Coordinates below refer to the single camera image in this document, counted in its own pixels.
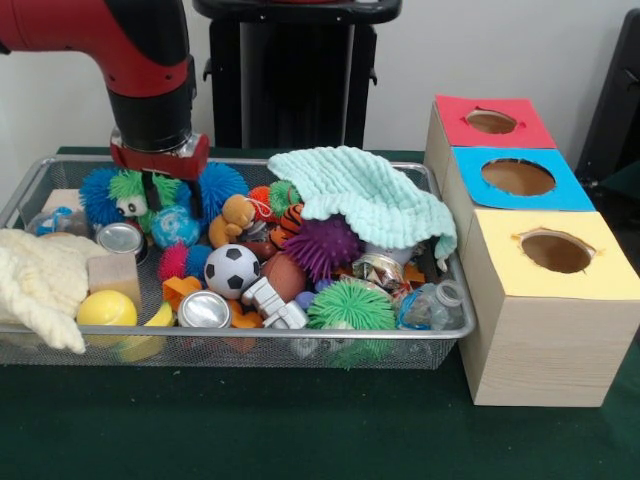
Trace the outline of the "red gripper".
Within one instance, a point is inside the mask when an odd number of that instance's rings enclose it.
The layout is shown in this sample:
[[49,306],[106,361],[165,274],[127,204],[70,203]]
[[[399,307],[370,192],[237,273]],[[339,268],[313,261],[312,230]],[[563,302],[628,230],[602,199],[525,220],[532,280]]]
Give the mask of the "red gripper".
[[110,152],[121,168],[143,171],[142,185],[149,210],[157,209],[157,191],[153,173],[161,173],[180,180],[189,180],[190,208],[195,219],[203,218],[202,189],[198,179],[208,162],[209,138],[191,135],[177,149],[162,152],[142,152],[126,146],[120,135],[112,135]]

